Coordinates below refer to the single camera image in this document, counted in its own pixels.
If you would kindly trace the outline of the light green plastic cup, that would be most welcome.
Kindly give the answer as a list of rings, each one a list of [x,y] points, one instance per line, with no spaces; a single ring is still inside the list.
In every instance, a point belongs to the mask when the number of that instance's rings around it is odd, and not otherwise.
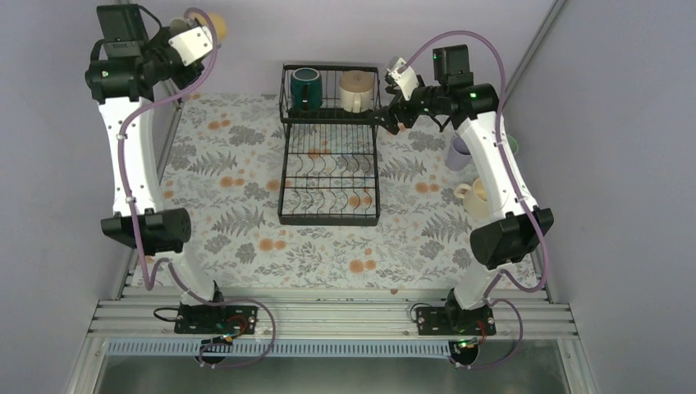
[[[519,151],[519,144],[516,138],[513,135],[507,135],[506,136],[507,143],[510,147],[511,153],[513,155],[516,155]]]

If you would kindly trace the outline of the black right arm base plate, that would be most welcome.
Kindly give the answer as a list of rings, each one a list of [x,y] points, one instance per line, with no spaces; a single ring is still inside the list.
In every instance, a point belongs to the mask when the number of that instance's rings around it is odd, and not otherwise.
[[[420,336],[494,336],[497,334],[492,309],[482,306],[465,310],[419,306],[415,322]]]

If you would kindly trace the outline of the cream ribbed mug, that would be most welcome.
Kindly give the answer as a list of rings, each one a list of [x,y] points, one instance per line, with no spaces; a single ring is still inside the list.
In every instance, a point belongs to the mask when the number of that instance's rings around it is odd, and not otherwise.
[[[488,201],[481,178],[476,178],[472,184],[459,184],[453,194],[462,200],[465,211],[474,218],[485,219],[489,216]]]

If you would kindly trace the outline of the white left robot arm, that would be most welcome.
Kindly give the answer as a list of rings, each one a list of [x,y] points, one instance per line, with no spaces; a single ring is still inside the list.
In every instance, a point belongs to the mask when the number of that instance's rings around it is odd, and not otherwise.
[[[188,8],[149,35],[146,7],[102,5],[102,31],[89,55],[85,82],[108,134],[114,197],[100,222],[108,238],[136,252],[147,290],[167,266],[181,289],[179,316],[195,314],[207,332],[222,330],[228,309],[216,282],[188,246],[192,225],[185,208],[166,208],[154,157],[155,108],[178,103],[208,78],[217,61],[224,24]]]

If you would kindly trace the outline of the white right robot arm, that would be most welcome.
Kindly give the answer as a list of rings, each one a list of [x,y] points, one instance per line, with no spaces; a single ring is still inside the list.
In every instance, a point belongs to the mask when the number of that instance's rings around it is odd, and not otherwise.
[[[474,82],[466,45],[433,50],[436,85],[426,85],[408,62],[395,57],[386,68],[391,102],[376,111],[391,134],[411,128],[421,116],[446,116],[469,150],[488,199],[487,223],[472,230],[476,262],[450,290],[444,306],[446,327],[464,334],[492,306],[492,287],[509,267],[536,250],[554,222],[526,187],[509,146],[495,88]]]

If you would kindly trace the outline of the lavender plastic cup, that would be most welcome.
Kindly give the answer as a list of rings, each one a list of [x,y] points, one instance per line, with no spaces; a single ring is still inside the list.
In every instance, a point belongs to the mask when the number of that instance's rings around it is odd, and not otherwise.
[[[452,171],[461,171],[469,164],[470,160],[471,154],[466,143],[459,135],[455,136],[447,151],[446,167]]]

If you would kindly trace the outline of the yellow mug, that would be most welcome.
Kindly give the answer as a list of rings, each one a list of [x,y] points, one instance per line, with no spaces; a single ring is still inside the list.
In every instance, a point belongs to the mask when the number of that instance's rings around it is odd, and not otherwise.
[[[205,25],[212,26],[215,29],[218,42],[222,42],[227,37],[227,23],[221,15],[210,12],[208,13],[208,19],[202,17],[202,22]]]

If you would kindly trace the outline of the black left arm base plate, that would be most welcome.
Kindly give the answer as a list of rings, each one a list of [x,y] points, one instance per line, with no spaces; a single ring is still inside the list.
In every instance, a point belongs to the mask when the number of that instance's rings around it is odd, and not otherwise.
[[[258,311],[259,308],[253,305],[180,305],[174,333],[211,336],[254,334]]]

